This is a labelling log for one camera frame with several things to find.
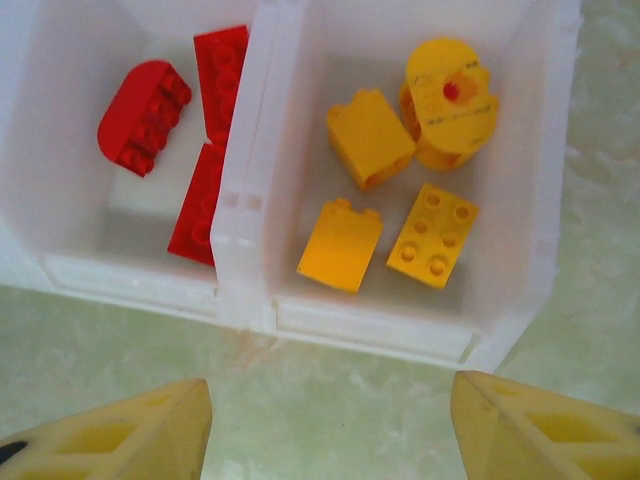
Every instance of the marble floor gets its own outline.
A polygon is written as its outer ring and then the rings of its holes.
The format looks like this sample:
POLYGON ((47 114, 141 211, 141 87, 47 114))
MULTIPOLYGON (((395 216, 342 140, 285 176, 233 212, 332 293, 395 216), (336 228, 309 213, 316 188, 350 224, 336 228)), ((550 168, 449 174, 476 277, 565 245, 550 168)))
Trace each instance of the marble floor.
MULTIPOLYGON (((640 414, 640 3, 584 0, 555 290, 498 373, 640 414)), ((0 289, 0 437, 188 376, 204 479, 463 479, 452 372, 0 289)))

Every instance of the red dot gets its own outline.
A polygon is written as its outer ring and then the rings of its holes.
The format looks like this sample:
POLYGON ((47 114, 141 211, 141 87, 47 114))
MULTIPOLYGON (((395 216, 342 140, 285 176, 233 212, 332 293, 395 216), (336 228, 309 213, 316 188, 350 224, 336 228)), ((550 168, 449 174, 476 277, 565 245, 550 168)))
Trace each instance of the red dot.
POLYGON ((455 102, 458 99, 458 95, 460 95, 460 87, 453 82, 447 82, 444 84, 442 94, 450 102, 455 102))

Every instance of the red lego brick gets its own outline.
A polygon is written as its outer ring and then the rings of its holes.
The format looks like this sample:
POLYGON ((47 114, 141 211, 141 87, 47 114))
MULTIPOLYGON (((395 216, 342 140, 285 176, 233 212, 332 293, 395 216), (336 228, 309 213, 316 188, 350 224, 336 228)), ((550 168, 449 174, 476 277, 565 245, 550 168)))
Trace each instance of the red lego brick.
POLYGON ((163 60, 141 63, 125 77, 98 127, 98 145, 112 162, 144 177, 191 101, 191 89, 163 60))
POLYGON ((229 131, 249 44, 245 25, 193 37, 207 137, 229 131))
POLYGON ((215 143, 205 143, 200 150, 167 248, 170 253, 211 266, 214 266, 214 261, 209 233, 218 203, 227 136, 220 133, 213 137, 215 143))

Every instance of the toy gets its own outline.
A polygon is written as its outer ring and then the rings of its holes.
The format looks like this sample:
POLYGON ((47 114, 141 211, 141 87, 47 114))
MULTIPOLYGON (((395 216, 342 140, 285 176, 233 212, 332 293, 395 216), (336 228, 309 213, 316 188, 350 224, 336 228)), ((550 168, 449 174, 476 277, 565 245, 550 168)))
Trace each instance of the toy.
POLYGON ((214 266, 209 233, 218 203, 226 138, 202 145, 167 251, 214 266))
POLYGON ((478 207, 425 184, 387 260, 387 266, 444 288, 478 214, 478 207))
POLYGON ((413 98, 406 82, 400 88, 398 94, 398 103, 400 104, 400 117, 402 123, 417 143, 416 157, 418 161, 425 167, 446 172, 462 166, 470 158, 471 154, 465 153, 445 153, 436 150, 423 136, 420 123, 416 117, 413 98))
POLYGON ((327 114, 329 140, 362 190, 409 165, 416 144, 380 90, 360 90, 327 114))
POLYGON ((378 212, 351 209, 338 198, 325 204, 298 265, 298 273, 356 293, 382 234, 378 212))
POLYGON ((125 77, 98 127, 98 145, 112 162, 144 177, 191 101, 191 89, 163 60, 141 63, 125 77))
MULTIPOLYGON (((489 92, 489 70, 470 46, 451 38, 425 42, 411 54, 406 78, 420 135, 433 149, 471 155, 491 138, 499 102, 489 92)), ((442 166, 437 159, 423 163, 442 166)), ((462 163, 458 158, 454 165, 462 163)))
POLYGON ((237 26, 193 37, 207 137, 231 128, 249 30, 237 26))
POLYGON ((248 42, 244 25, 193 37, 205 130, 213 144, 202 146, 167 251, 212 267, 209 233, 248 42))

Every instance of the plastic bin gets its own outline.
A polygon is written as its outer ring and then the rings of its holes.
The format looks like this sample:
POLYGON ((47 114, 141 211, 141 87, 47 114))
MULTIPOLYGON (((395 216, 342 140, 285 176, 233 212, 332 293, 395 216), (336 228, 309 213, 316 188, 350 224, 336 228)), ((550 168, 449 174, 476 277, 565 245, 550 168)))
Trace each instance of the plastic bin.
POLYGON ((580 25, 580 0, 4 2, 0 281, 492 371, 552 289, 580 25), (193 35, 236 23, 251 34, 211 232, 216 276, 165 251, 205 140, 198 96, 144 180, 101 158, 95 128, 143 59, 170 60, 196 93, 193 35), (412 49, 439 35, 490 67, 495 136, 459 171, 414 162, 363 194, 329 147, 326 111, 360 88, 395 99, 412 49), (385 267, 426 181, 481 208, 443 291, 385 267), (339 196, 385 223, 355 296, 296 274, 339 196))

